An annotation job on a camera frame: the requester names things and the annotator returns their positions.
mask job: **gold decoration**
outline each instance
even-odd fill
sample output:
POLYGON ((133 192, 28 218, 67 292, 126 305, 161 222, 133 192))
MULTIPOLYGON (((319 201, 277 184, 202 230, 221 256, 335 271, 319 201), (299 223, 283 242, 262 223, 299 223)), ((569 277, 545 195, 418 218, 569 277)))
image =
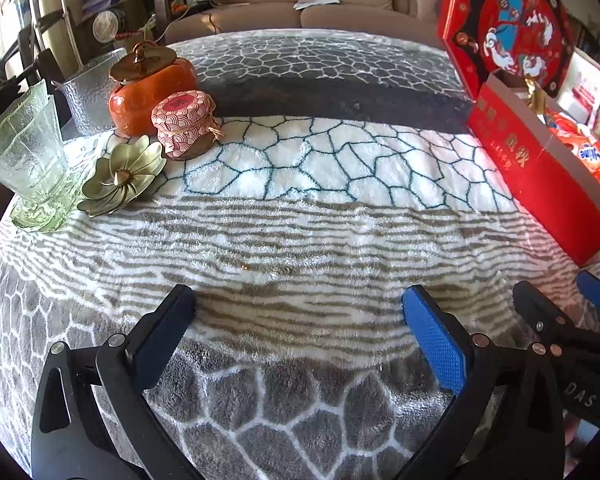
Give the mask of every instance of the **gold decoration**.
POLYGON ((525 77, 526 89, 529 93, 528 106, 531 108, 535 115, 542 115, 546 113, 545 110, 545 100, 546 94, 542 87, 538 84, 537 81, 531 79, 530 77, 525 77))
POLYGON ((96 161, 96 173, 82 186, 78 204, 90 218, 122 209, 152 183, 167 163, 160 142, 142 136, 135 144, 117 145, 109 158, 96 161))

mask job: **snack package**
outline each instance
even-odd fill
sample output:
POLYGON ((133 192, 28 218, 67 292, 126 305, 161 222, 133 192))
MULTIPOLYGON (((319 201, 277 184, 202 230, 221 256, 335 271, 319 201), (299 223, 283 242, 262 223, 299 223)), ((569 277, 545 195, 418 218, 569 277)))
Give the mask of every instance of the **snack package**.
POLYGON ((584 124, 578 124, 569 116, 551 110, 546 105, 546 94, 537 82, 527 79, 526 85, 529 92, 529 107, 600 183, 600 143, 594 139, 584 124))
POLYGON ((600 143, 583 134, 584 128, 564 114, 547 108, 544 119, 552 134, 571 150, 600 183, 600 143))

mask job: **red box lid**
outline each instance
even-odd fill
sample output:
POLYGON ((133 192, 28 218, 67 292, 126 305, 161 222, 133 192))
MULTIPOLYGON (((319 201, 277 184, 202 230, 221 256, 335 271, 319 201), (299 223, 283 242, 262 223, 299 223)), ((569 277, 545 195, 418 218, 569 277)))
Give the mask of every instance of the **red box lid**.
POLYGON ((438 35, 474 101, 499 68, 555 96, 573 53, 561 0, 443 0, 438 35))

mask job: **octagonal red box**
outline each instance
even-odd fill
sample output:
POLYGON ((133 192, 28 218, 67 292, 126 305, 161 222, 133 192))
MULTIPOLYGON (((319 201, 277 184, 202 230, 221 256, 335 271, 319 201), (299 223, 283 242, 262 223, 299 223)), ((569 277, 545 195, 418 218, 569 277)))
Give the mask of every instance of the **octagonal red box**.
POLYGON ((443 0, 438 34, 476 101, 469 126, 513 196, 576 264, 599 259, 600 184, 515 92, 524 76, 560 89, 574 50, 561 0, 443 0))

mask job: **brass flower dish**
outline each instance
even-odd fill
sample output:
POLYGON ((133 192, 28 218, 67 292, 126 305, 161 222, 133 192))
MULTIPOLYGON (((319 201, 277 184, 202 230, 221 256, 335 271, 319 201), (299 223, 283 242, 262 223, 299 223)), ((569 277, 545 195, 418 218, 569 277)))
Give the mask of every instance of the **brass flower dish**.
POLYGON ((82 186, 87 200, 78 204, 90 218, 122 209, 152 183, 167 160, 160 142, 140 137, 135 144, 117 145, 109 158, 96 161, 96 173, 82 186))

